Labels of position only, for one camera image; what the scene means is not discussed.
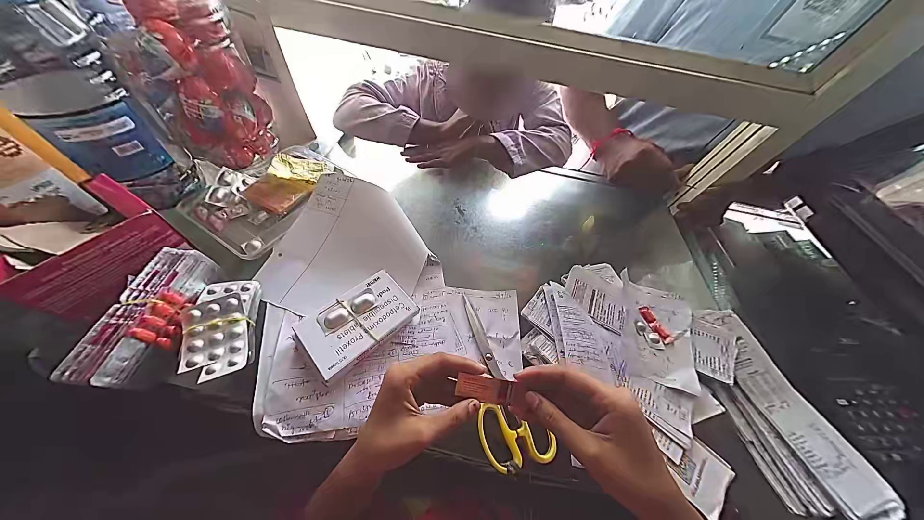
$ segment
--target red medicine strip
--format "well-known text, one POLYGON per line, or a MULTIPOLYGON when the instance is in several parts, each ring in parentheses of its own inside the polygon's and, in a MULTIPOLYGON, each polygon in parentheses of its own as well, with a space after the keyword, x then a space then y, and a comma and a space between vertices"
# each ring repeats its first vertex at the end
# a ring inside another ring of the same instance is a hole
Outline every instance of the red medicine strip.
POLYGON ((458 381, 456 381, 456 397, 473 397, 480 402, 509 406, 513 400, 516 385, 514 381, 459 372, 458 381))
POLYGON ((674 336, 671 335, 671 332, 664 328, 664 325, 658 321, 658 318, 651 311, 651 308, 648 306, 642 306, 638 308, 638 313, 641 315, 641 318, 645 320, 645 323, 651 328, 655 334, 661 338, 661 341, 665 345, 669 345, 674 342, 674 336))

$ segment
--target scissors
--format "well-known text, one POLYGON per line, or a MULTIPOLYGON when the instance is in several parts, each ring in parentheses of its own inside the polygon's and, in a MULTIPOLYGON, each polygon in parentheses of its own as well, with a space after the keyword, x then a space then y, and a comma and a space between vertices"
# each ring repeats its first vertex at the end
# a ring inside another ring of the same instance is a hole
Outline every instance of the scissors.
MULTIPOLYGON (((497 364, 497 358, 494 356, 491 344, 488 343, 488 335, 484 332, 484 326, 481 324, 478 314, 475 313, 475 307, 472 306, 471 301, 468 300, 465 294, 462 295, 462 299, 465 301, 465 314, 468 317, 472 335, 475 337, 475 343, 478 344, 478 349, 481 352, 481 359, 488 366, 488 371, 491 372, 492 376, 503 379, 504 373, 501 372, 501 367, 497 364)), ((555 435, 551 431, 549 432, 549 450, 546 453, 539 453, 536 450, 536 442, 532 438, 532 432, 529 431, 529 424, 526 421, 520 421, 520 426, 517 429, 511 429, 507 424, 504 407, 498 404, 490 402, 481 404, 478 411, 478 437, 481 439, 481 447, 484 449, 484 454, 488 456, 491 466, 504 475, 515 475, 523 467, 523 453, 517 445, 517 439, 519 438, 526 440, 527 453, 537 463, 548 464, 555 458, 555 435), (488 447, 487 438, 484 436, 484 416, 487 412, 494 412, 497 416, 504 442, 510 450, 510 454, 513 455, 513 459, 508 462, 498 463, 491 453, 491 448, 488 447)))

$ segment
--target orange medicine strip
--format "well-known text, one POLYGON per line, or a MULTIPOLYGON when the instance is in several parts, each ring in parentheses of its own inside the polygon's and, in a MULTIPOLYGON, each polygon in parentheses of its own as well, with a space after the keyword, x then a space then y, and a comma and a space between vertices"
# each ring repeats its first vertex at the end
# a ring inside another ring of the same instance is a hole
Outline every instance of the orange medicine strip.
POLYGON ((459 372, 458 381, 456 381, 456 397, 474 397, 480 402, 508 406, 513 400, 515 385, 514 381, 459 372))

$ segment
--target hand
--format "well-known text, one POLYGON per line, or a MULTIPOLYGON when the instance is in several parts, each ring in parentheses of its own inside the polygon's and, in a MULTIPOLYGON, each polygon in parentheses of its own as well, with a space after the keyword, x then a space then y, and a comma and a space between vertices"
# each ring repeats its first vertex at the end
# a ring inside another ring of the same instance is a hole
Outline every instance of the hand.
POLYGON ((465 112, 457 109, 446 121, 438 123, 420 118, 407 136, 408 144, 439 144, 441 142, 456 141, 470 135, 478 135, 481 123, 471 118, 465 112))
POLYGON ((494 148, 506 155, 504 146, 493 136, 479 135, 431 146, 409 146, 401 151, 401 155, 408 163, 417 163, 419 168, 454 167, 477 157, 497 155, 494 148))
POLYGON ((449 119, 439 123, 439 142, 462 139, 466 135, 478 135, 479 128, 480 124, 475 119, 457 108, 449 119))
POLYGON ((603 163, 603 174, 613 183, 658 193, 668 192, 677 184, 671 158, 654 143, 632 135, 616 135, 604 142, 597 150, 597 160, 603 163))
POLYGON ((381 474, 410 462, 442 436, 478 414, 474 399, 456 402, 456 385, 447 379, 459 372, 483 374, 484 366, 457 355, 421 356, 385 373, 372 411, 348 454, 363 463, 365 471, 381 474), (424 415, 425 402, 451 406, 424 415))
POLYGON ((560 366, 533 366, 515 377, 527 391, 515 398, 513 412, 551 430, 601 488, 638 518, 700 519, 628 389, 560 366))

